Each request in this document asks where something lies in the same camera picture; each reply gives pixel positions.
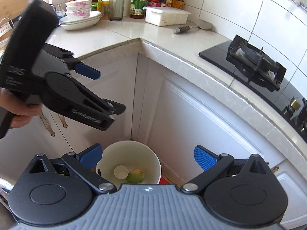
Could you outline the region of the person's left hand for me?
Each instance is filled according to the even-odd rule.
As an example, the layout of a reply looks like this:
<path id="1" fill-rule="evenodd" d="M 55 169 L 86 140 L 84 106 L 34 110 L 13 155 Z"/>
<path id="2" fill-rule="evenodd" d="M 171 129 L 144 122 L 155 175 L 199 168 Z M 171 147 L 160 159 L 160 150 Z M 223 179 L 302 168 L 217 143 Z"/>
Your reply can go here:
<path id="1" fill-rule="evenodd" d="M 41 113 L 42 104 L 27 105 L 7 89 L 1 89 L 1 107 L 15 114 L 10 126 L 20 128 L 27 125 L 34 116 Z"/>

